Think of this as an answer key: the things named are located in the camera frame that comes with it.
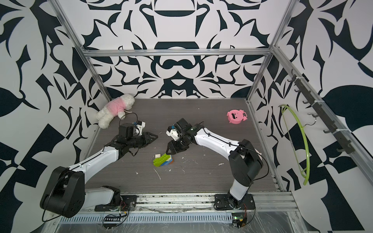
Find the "dark blue lego brick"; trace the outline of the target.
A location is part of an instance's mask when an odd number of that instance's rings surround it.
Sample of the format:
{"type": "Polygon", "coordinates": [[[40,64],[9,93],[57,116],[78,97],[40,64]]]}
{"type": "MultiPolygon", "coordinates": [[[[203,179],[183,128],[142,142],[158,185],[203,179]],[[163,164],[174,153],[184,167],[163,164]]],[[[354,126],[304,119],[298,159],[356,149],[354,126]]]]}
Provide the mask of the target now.
{"type": "Polygon", "coordinates": [[[165,166],[165,165],[168,165],[168,164],[171,164],[171,163],[173,163],[173,159],[170,159],[170,160],[164,162],[161,166],[165,166]]]}

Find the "green lego brick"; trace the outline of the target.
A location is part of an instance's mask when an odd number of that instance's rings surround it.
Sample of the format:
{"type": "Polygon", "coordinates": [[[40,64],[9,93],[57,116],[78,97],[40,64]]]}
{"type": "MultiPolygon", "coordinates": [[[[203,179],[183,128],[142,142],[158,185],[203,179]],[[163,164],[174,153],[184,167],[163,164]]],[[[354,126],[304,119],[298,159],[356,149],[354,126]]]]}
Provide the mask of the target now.
{"type": "Polygon", "coordinates": [[[155,167],[161,167],[161,165],[162,165],[164,162],[166,162],[166,161],[168,161],[168,160],[170,160],[170,159],[172,159],[172,156],[171,156],[171,155],[163,154],[160,158],[157,158],[157,159],[154,159],[154,160],[153,160],[153,165],[154,165],[155,167]]]}

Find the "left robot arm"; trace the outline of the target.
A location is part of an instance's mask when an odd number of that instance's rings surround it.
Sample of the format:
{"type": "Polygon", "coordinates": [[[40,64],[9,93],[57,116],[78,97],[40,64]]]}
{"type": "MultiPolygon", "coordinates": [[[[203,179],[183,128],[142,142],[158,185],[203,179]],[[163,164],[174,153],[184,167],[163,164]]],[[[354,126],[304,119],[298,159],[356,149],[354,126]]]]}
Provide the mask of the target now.
{"type": "Polygon", "coordinates": [[[131,149],[144,148],[158,139],[150,132],[136,134],[135,129],[131,124],[121,125],[119,133],[96,154],[70,167],[56,168],[51,173],[40,207],[70,218],[89,207],[119,206],[122,201],[119,189],[111,186],[87,189],[85,185],[95,174],[121,159],[131,149]]]}

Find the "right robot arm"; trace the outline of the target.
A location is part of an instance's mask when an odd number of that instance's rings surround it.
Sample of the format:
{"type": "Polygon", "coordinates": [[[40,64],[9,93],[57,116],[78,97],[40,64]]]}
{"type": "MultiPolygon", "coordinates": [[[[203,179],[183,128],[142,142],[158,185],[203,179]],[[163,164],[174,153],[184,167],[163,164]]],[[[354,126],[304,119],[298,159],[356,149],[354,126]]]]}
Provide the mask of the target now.
{"type": "Polygon", "coordinates": [[[228,192],[228,199],[240,203],[249,187],[263,168],[262,156],[250,141],[241,142],[220,136],[202,123],[191,125],[184,118],[168,127],[167,136],[171,137],[166,154],[175,155],[186,151],[190,144],[211,149],[229,161],[233,184],[228,192]]]}

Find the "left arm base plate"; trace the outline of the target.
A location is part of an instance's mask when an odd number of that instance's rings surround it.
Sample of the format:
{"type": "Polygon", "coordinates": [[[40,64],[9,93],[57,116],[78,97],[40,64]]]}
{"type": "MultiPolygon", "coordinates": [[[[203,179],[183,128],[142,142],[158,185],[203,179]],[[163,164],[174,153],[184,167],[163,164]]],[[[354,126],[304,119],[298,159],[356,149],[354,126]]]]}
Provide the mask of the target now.
{"type": "Polygon", "coordinates": [[[120,197],[115,196],[109,204],[97,205],[94,208],[95,212],[106,212],[106,211],[129,211],[136,207],[137,195],[121,195],[120,197]]]}

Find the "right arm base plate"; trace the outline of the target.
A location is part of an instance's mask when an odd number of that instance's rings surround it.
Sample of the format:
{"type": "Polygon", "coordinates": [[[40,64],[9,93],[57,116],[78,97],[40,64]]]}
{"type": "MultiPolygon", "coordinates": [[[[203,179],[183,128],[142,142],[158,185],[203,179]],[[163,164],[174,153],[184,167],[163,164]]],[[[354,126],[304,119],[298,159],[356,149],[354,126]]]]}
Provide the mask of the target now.
{"type": "Polygon", "coordinates": [[[242,200],[236,200],[231,194],[214,195],[214,209],[217,211],[226,210],[255,210],[255,202],[252,194],[246,194],[242,200]]]}

